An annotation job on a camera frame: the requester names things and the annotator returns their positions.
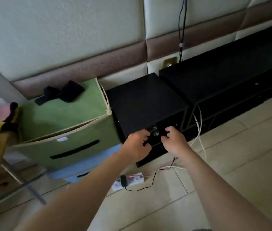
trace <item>tile floor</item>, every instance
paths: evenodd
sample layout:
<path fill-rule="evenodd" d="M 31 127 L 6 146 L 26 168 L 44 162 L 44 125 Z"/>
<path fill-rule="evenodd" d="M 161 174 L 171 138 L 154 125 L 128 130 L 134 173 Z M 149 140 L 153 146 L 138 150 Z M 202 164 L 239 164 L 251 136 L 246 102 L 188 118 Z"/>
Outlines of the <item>tile floor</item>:
<path fill-rule="evenodd" d="M 228 183 L 272 219 L 272 99 L 202 135 L 207 163 Z M 193 148 L 203 158 L 199 142 Z M 138 169 L 149 172 L 166 154 Z M 126 171 L 135 171 L 134 167 Z M 150 176 L 133 189 L 150 185 Z M 66 182 L 44 177 L 34 187 L 50 201 L 66 190 Z M 0 205 L 0 230 L 13 230 L 41 208 L 21 191 Z M 159 171 L 151 188 L 138 192 L 110 191 L 89 230 L 193 230 L 210 228 L 194 186 L 185 170 Z"/>

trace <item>hand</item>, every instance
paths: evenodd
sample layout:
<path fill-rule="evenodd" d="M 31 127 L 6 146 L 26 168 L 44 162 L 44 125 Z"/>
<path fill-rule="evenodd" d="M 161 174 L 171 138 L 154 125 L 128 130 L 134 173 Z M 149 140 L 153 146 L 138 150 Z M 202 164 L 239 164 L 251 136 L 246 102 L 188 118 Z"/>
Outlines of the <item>hand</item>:
<path fill-rule="evenodd" d="M 186 155 L 188 152 L 193 152 L 184 135 L 176 128 L 169 126 L 166 128 L 166 131 L 169 131 L 169 133 L 167 133 L 169 138 L 166 136 L 161 136 L 161 142 L 168 152 L 171 152 L 180 158 L 182 158 L 182 156 Z"/>
<path fill-rule="evenodd" d="M 148 140 L 149 135 L 150 132 L 147 130 L 141 130 L 130 134 L 119 152 L 124 156 L 127 156 L 131 163 L 142 160 L 152 149 L 149 143 L 145 146 L 142 145 L 146 140 Z"/>

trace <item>green storage box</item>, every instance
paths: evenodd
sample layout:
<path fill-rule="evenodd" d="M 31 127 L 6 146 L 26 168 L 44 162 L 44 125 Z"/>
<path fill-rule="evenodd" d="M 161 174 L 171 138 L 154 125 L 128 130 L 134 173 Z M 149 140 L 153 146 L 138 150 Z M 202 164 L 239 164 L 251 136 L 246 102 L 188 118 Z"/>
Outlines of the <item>green storage box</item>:
<path fill-rule="evenodd" d="M 106 93 L 96 78 L 71 103 L 56 99 L 21 106 L 15 151 L 53 171 L 120 143 Z"/>

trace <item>fabric storage bin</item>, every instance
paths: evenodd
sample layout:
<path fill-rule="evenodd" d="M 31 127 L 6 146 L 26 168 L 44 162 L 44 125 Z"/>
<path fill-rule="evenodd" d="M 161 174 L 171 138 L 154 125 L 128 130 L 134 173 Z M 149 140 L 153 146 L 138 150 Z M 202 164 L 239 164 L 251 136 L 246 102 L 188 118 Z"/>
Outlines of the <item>fabric storage bin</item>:
<path fill-rule="evenodd" d="M 79 161 L 75 164 L 72 164 L 68 167 L 51 172 L 49 176 L 52 179 L 63 178 L 71 183 L 76 183 L 77 181 L 82 179 L 83 176 L 87 175 L 95 167 L 100 165 L 111 154 L 117 152 L 121 146 L 122 144 L 118 144 L 105 151 L 89 156 L 86 159 Z"/>
<path fill-rule="evenodd" d="M 120 143 L 105 92 L 96 78 L 71 103 L 56 99 L 21 106 L 15 151 L 50 171 L 74 164 Z"/>

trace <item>finger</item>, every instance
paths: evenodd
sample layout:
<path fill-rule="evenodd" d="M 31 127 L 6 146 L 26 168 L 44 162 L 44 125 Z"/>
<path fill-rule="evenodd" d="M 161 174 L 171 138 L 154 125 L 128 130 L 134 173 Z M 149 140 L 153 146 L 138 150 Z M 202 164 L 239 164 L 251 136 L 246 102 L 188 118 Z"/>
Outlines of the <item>finger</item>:
<path fill-rule="evenodd" d="M 165 130 L 166 131 L 173 131 L 174 127 L 173 126 L 168 126 Z"/>
<path fill-rule="evenodd" d="M 161 142 L 165 143 L 168 140 L 168 138 L 166 136 L 161 136 Z"/>
<path fill-rule="evenodd" d="M 145 145 L 145 149 L 148 151 L 148 153 L 151 151 L 152 147 L 149 143 Z"/>
<path fill-rule="evenodd" d="M 150 136 L 150 132 L 145 129 L 138 131 L 138 133 L 141 134 L 142 136 Z"/>

